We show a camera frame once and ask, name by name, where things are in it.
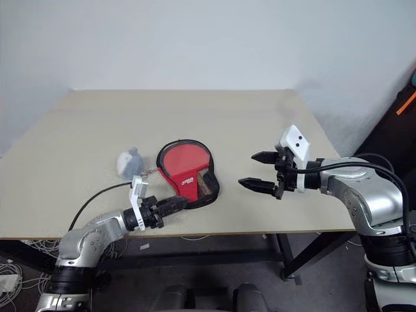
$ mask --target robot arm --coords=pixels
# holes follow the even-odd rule
[[[403,194],[392,181],[379,175],[379,172],[388,174],[388,170],[370,168],[377,166],[363,159],[309,161],[309,142],[294,125],[283,133],[276,150],[259,152],[252,158],[274,165],[277,185],[250,177],[239,183],[279,200],[285,190],[303,192],[305,189],[319,189],[321,193],[341,200],[366,253],[368,311],[414,311],[416,260],[413,243],[406,231],[408,220],[404,220],[408,211],[408,207],[404,207],[406,189]],[[404,188],[401,181],[395,182]]]
[[[145,193],[142,188],[135,187],[139,184],[133,183],[131,199],[136,204],[133,208],[102,214],[81,229],[65,234],[48,290],[41,295],[36,312],[89,311],[90,289],[105,248],[135,229],[162,228],[164,216],[187,205],[184,197],[157,201],[152,196],[143,198],[139,207],[137,199]]]

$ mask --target black cable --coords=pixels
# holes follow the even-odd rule
[[[124,185],[130,185],[131,184],[131,182],[125,182],[125,183],[120,183],[120,184],[116,184],[116,185],[113,185],[113,186],[111,186],[111,187],[107,187],[107,188],[104,188],[103,190],[101,190],[101,191],[99,191],[98,193],[95,193],[89,200],[87,200],[86,202],[85,202],[85,204],[78,210],[78,212],[77,212],[77,214],[75,215],[75,217],[73,218],[73,220],[72,220],[72,223],[71,223],[71,225],[70,225],[70,228],[68,229],[68,231],[71,231],[72,229],[73,229],[73,227],[74,227],[74,225],[75,225],[75,223],[76,223],[76,221],[78,220],[78,217],[79,217],[79,215],[82,213],[82,211],[85,209],[85,207],[86,206],[88,206],[88,204],[94,199],[94,198],[96,198],[97,196],[99,196],[99,195],[101,195],[101,194],[103,194],[104,192],[106,192],[106,191],[108,191],[108,190],[112,190],[112,189],[115,189],[116,187],[122,187],[122,186],[124,186]]]
[[[393,164],[390,162],[389,159],[387,159],[386,157],[384,157],[383,155],[380,154],[375,154],[375,153],[360,153],[360,154],[356,154],[354,155],[354,157],[358,157],[358,158],[363,158],[363,157],[376,157],[381,159],[383,162],[385,162],[386,166],[383,167],[388,167],[388,169],[390,169],[391,172],[394,172],[395,169],[393,167]]]
[[[415,245],[412,243],[412,237],[411,237],[411,228],[410,228],[410,209],[409,209],[409,194],[406,190],[406,186],[404,185],[401,178],[399,178],[394,172],[384,168],[383,166],[380,166],[378,164],[372,164],[370,162],[339,162],[337,164],[329,164],[326,166],[316,167],[316,168],[310,168],[310,169],[296,169],[292,168],[290,166],[287,167],[288,171],[296,172],[297,174],[315,174],[317,172],[325,171],[325,170],[331,170],[336,168],[343,168],[343,167],[367,167],[372,168],[377,171],[382,172],[383,174],[389,176],[396,184],[396,186],[399,188],[399,190],[402,193],[402,204],[403,204],[403,234],[406,236],[408,241],[408,246],[410,249],[410,252],[414,259],[416,259],[416,248]]]

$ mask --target logo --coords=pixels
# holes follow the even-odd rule
[[[181,185],[189,184],[189,183],[192,183],[193,181],[194,181],[194,178],[190,177],[189,179],[183,180]]]

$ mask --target floor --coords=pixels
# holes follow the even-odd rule
[[[314,233],[289,235],[293,252],[298,253],[316,236]],[[149,244],[149,248],[140,250],[146,244]],[[122,251],[125,246],[125,241],[119,241],[116,249]],[[268,242],[261,235],[212,236],[195,241],[182,238],[129,239],[125,255],[261,249],[267,246]],[[279,267],[272,263],[253,263],[115,270],[110,273],[112,279],[107,291],[94,295],[93,311],[147,311],[155,296],[174,284],[199,289],[226,287],[227,295],[197,297],[196,306],[229,308],[233,289],[244,282],[254,283],[263,292],[271,310],[277,312],[365,311],[363,279],[366,270],[361,247],[345,244],[305,269],[301,274],[302,285],[295,285],[294,281],[281,281]],[[29,268],[23,269],[25,280],[39,275]],[[34,311],[38,298],[37,288],[22,291],[15,300],[17,311]],[[14,311],[11,305],[1,310],[9,311]]]

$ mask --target beige tabletop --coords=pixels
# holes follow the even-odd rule
[[[243,177],[275,181],[273,166],[250,156],[272,151],[291,124],[311,143],[312,158],[337,156],[302,98],[291,90],[72,92],[3,157],[0,237],[63,236],[91,195],[122,182],[116,174],[121,152],[136,146],[146,166],[154,168],[159,150],[180,138],[199,140],[211,150],[221,185],[218,199],[165,218],[162,229],[133,235],[353,229],[344,205],[317,190],[286,192],[279,201],[237,183]],[[98,197],[75,227],[101,213],[129,208],[128,194],[129,188],[122,187]]]

